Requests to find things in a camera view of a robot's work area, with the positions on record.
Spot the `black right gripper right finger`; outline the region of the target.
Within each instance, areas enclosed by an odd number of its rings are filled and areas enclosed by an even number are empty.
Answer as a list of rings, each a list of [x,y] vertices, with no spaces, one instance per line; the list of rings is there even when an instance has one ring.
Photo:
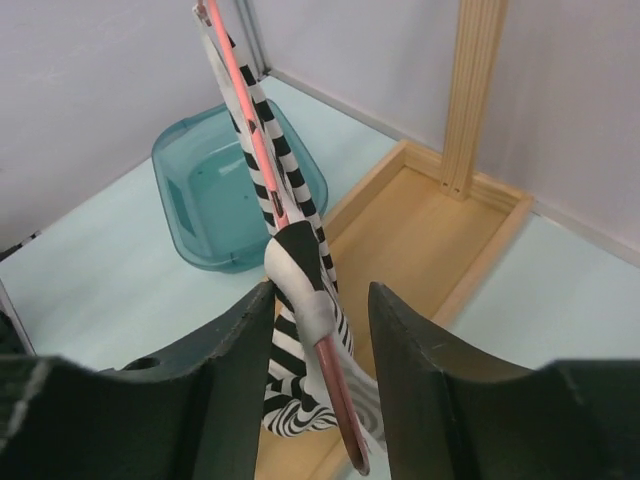
[[[528,369],[465,342],[387,286],[368,315],[395,479],[635,479],[639,363]]]

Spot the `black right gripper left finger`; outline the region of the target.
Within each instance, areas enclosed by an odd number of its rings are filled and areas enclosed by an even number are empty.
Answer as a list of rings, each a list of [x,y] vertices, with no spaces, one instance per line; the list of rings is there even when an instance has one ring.
[[[5,479],[250,479],[256,468],[275,293],[125,368],[59,356],[1,359]]]

